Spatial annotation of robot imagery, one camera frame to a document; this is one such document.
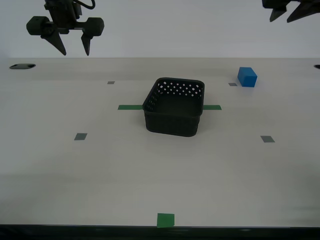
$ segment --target green tape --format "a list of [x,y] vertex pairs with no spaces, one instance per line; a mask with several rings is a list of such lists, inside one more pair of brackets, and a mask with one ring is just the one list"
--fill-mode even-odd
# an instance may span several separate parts
[[[142,110],[142,105],[119,105],[118,110]],[[220,105],[204,105],[203,110],[222,110]]]
[[119,105],[118,110],[142,110],[142,105]]
[[175,225],[175,215],[170,213],[158,213],[156,220],[156,227],[160,228],[172,228]]
[[203,110],[222,110],[220,105],[204,105]]

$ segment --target robotic arm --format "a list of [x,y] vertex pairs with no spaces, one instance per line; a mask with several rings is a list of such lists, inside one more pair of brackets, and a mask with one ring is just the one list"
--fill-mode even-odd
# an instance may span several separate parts
[[287,5],[293,1],[300,2],[300,5],[289,16],[288,23],[320,13],[320,0],[262,0],[262,5],[272,9],[270,22],[273,22],[287,11]]
[[90,10],[95,8],[95,0],[91,2],[92,6],[79,0],[45,0],[44,8],[50,12],[52,21],[46,16],[34,16],[26,24],[26,29],[30,35],[47,40],[63,55],[67,55],[67,52],[60,34],[68,34],[69,30],[82,30],[81,40],[89,56],[91,39],[100,36],[105,28],[104,21],[100,17],[89,17],[86,22],[77,21],[82,15],[81,6]]
[[[270,22],[273,22],[287,11],[287,5],[293,1],[300,2],[300,5],[289,16],[288,23],[320,13],[320,0],[262,0],[262,5],[266,9],[272,9]],[[82,30],[81,40],[89,55],[91,39],[100,36],[105,27],[100,17],[89,17],[86,22],[77,21],[82,15],[81,6],[90,10],[95,8],[95,0],[91,2],[92,6],[79,0],[45,0],[44,7],[50,12],[52,21],[46,16],[34,16],[27,23],[26,29],[30,35],[47,40],[63,55],[67,52],[60,34],[68,34],[69,30]]]

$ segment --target mesh basket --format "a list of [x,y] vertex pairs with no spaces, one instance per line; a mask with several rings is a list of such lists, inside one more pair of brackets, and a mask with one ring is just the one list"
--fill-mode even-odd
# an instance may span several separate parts
[[159,78],[143,103],[150,132],[192,137],[204,109],[205,84],[198,80]]

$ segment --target white table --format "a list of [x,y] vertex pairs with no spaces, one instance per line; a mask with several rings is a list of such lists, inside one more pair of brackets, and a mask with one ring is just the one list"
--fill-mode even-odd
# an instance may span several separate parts
[[[7,69],[16,63],[37,66]],[[319,63],[10,59],[0,75],[0,224],[155,226],[171,213],[176,226],[318,227]],[[254,69],[255,88],[240,86],[239,67]],[[204,104],[222,110],[204,111],[190,138],[148,132],[143,111],[117,110],[142,104],[160,77],[203,81]]]

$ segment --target blue cube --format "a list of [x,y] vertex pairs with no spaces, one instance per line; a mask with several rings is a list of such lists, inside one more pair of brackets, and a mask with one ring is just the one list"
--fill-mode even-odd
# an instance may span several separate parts
[[242,87],[253,88],[256,85],[257,74],[251,67],[240,67],[238,79]]

